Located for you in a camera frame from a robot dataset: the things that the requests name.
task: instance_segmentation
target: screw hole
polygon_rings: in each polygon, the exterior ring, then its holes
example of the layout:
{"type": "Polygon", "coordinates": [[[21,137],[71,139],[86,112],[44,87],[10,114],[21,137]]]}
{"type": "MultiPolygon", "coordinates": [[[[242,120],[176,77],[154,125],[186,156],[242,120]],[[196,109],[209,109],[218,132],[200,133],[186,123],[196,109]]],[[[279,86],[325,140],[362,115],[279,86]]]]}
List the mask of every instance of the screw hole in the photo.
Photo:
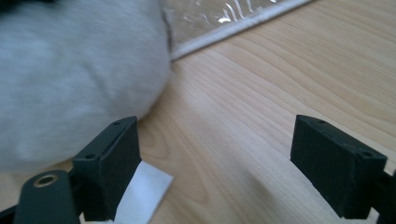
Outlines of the screw hole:
{"type": "Polygon", "coordinates": [[[33,184],[36,188],[44,188],[58,180],[57,175],[43,175],[33,184]]]}
{"type": "Polygon", "coordinates": [[[87,159],[87,160],[90,160],[90,159],[93,159],[93,158],[95,158],[95,154],[88,154],[88,155],[85,156],[85,159],[87,159]]]}

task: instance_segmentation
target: wood grain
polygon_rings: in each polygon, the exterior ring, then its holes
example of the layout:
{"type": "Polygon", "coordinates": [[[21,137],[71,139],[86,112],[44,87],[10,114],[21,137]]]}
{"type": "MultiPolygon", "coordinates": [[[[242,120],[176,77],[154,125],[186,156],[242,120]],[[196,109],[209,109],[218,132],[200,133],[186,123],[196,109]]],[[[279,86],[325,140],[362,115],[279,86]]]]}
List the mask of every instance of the wood grain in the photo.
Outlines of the wood grain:
{"type": "Polygon", "coordinates": [[[295,116],[317,117],[395,170],[395,37],[393,0],[319,0],[176,62],[139,122],[144,160],[175,177],[151,223],[375,223],[340,219],[290,145],[295,116]]]}

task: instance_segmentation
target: black 3d-printed part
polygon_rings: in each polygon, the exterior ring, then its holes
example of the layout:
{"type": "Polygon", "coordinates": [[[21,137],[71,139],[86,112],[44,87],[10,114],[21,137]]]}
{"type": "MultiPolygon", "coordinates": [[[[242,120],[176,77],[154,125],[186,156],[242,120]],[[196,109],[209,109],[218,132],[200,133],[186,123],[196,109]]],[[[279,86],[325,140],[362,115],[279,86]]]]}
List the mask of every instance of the black 3d-printed part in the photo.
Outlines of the black 3d-printed part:
{"type": "Polygon", "coordinates": [[[12,206],[4,211],[0,212],[0,223],[1,224],[11,224],[14,221],[15,211],[17,206],[12,206]]]}
{"type": "Polygon", "coordinates": [[[396,172],[384,172],[375,183],[373,208],[379,213],[377,224],[396,223],[396,172]]]}
{"type": "Polygon", "coordinates": [[[85,201],[77,205],[86,221],[114,220],[124,191],[142,161],[137,118],[110,124],[73,159],[76,182],[84,187],[85,201]]]}
{"type": "Polygon", "coordinates": [[[299,115],[291,161],[339,217],[367,218],[387,157],[323,120],[299,115]]]}
{"type": "Polygon", "coordinates": [[[54,3],[56,0],[0,0],[0,16],[3,13],[12,12],[19,5],[31,2],[54,3]]]}
{"type": "Polygon", "coordinates": [[[28,180],[23,185],[13,223],[79,223],[68,173],[50,171],[28,180]]]}

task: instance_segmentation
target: clear plastic bag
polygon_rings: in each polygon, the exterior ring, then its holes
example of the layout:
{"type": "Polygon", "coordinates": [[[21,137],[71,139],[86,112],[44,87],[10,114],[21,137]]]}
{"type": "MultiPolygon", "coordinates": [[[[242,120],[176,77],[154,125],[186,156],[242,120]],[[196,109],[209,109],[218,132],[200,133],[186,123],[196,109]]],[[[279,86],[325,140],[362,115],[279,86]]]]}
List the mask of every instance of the clear plastic bag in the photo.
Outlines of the clear plastic bag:
{"type": "Polygon", "coordinates": [[[310,1],[167,0],[166,10],[173,27],[173,58],[182,57],[310,1]],[[240,25],[239,28],[230,29],[236,24],[240,25]]]}

